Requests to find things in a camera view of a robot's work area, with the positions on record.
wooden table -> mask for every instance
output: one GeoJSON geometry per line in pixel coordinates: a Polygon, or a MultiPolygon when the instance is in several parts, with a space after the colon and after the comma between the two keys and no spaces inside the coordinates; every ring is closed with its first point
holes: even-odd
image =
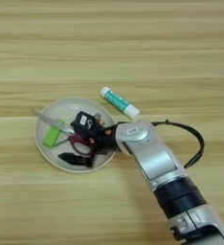
{"type": "MultiPolygon", "coordinates": [[[[224,1],[0,0],[0,244],[177,244],[132,158],[92,174],[47,163],[32,107],[110,86],[142,120],[201,131],[192,180],[224,218],[224,1]]],[[[159,134],[185,163],[194,138],[159,134]]]]}

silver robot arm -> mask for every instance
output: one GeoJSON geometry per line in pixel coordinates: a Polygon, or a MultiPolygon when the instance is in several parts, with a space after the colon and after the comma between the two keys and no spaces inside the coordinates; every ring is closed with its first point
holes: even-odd
{"type": "Polygon", "coordinates": [[[135,157],[176,240],[188,245],[224,245],[224,222],[150,122],[119,124],[116,142],[123,153],[135,157]]]}

